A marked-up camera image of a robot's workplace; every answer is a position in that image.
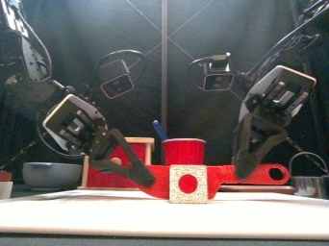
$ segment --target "blue pen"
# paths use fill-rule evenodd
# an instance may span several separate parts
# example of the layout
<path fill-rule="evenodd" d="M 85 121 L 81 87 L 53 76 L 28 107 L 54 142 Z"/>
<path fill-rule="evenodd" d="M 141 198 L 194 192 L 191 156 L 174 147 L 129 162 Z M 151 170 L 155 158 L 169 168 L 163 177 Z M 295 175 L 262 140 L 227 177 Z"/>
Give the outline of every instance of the blue pen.
<path fill-rule="evenodd" d="M 151 124 L 152 124 L 153 129 L 155 129 L 156 132 L 157 132 L 157 135 L 159 135 L 161 141 L 167 140 L 168 137 L 167 137 L 167 134 L 165 134 L 164 129 L 161 128 L 159 122 L 157 122 L 156 120 L 153 120 L 153 121 L 151 122 Z"/>

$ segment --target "black backdrop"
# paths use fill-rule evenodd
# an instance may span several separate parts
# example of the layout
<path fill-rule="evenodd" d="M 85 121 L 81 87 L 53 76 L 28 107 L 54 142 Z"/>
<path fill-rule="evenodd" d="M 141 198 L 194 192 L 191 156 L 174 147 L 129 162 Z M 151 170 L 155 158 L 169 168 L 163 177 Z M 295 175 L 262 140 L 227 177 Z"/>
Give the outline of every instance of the black backdrop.
<path fill-rule="evenodd" d="M 161 158 L 160 139 L 151 121 L 164 118 L 161 123 L 169 137 L 198 137 L 207 141 L 206 164 L 230 163 L 242 98 L 230 90 L 204 93 L 191 87 L 186 68 L 195 59 L 230 52 L 235 69 L 248 71 L 293 30 L 290 1 L 24 0 L 22 5 L 28 22 L 49 49 L 53 79 L 73 86 L 79 93 L 83 93 L 83 85 L 89 83 L 96 63 L 105 54 L 133 49 L 147 55 L 147 71 L 135 89 L 107 100 L 101 108 L 111 126 L 117 127 L 125 136 L 155 138 L 152 162 L 161 162 Z M 165 49 L 161 46 L 164 31 Z M 161 66 L 163 58 L 167 71 Z M 327 63 L 315 64 L 315 61 L 313 70 L 322 74 Z M 167 87 L 164 100 L 163 83 Z M 302 107 L 287 131 L 305 150 L 323 155 L 323 132 L 318 132 L 314 106 L 307 103 Z M 323 124 L 326 107 L 321 105 L 319 109 Z M 18 113 L 9 123 L 10 130 L 9 125 L 1 126 L 2 161 L 36 138 L 33 115 Z M 290 146 L 282 143 L 264 161 L 287 164 L 294 154 Z M 37 144 L 8 167 L 14 171 L 17 181 L 25 161 L 81 162 L 60 158 Z M 297 168 L 297 172 L 318 174 L 309 163 L 303 165 L 307 168 Z"/>

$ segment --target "red mug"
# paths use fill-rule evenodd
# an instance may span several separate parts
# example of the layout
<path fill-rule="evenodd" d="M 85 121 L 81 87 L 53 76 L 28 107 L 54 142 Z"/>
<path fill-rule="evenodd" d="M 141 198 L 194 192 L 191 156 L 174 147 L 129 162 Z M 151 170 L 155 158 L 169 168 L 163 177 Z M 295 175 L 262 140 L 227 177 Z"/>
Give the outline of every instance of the red mug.
<path fill-rule="evenodd" d="M 171 138 L 161 142 L 164 165 L 202 165 L 206 141 L 198 138 Z"/>

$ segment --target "robotic arm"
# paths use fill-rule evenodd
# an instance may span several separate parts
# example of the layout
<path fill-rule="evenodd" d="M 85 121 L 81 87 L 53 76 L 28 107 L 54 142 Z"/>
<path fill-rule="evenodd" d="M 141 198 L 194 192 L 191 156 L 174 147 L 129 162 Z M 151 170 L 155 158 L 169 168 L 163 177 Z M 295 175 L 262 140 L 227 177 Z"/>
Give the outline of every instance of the robotic arm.
<path fill-rule="evenodd" d="M 123 60 L 107 62 L 123 53 L 135 55 L 145 68 L 144 55 L 136 51 L 124 50 L 107 55 L 97 64 L 92 86 L 85 94 L 92 103 L 99 103 L 104 96 L 113 98 L 132 89 L 143 75 L 132 80 Z M 73 89 L 50 78 L 49 53 L 24 19 L 18 0 L 0 0 L 0 88 L 24 101 L 29 109 L 46 108 L 49 114 L 42 125 L 63 150 L 71 155 L 87 154 L 89 165 L 101 172 L 115 172 L 144 187 L 152 184 L 153 177 L 120 131 L 107 129 L 105 119 L 92 103 L 73 95 Z M 52 100 L 57 91 L 61 96 L 64 91 L 67 96 L 53 108 L 56 102 Z M 117 145 L 131 159 L 132 166 L 128 169 L 108 160 Z"/>
<path fill-rule="evenodd" d="M 306 74 L 276 66 L 250 89 L 242 103 L 232 162 L 244 180 L 271 148 L 287 139 L 285 126 L 315 83 Z"/>
<path fill-rule="evenodd" d="M 278 42 L 247 73 L 231 69 L 230 54 L 194 61 L 203 68 L 203 80 L 188 82 L 206 92 L 232 90 L 244 98 L 232 144 L 235 176 L 244 180 L 263 157 L 287 138 L 285 126 L 313 91 L 315 79 L 294 70 L 327 40 L 329 1 L 319 0 L 299 16 L 298 26 Z"/>

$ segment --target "table surface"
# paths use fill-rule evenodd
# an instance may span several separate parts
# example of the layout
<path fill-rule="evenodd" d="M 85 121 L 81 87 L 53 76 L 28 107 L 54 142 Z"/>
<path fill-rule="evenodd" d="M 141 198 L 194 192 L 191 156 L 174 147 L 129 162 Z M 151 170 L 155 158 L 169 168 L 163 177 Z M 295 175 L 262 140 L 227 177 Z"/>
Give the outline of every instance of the table surface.
<path fill-rule="evenodd" d="M 0 210 L 6 234 L 329 240 L 329 201 L 276 193 L 171 204 L 141 191 L 69 190 L 2 200 Z"/>

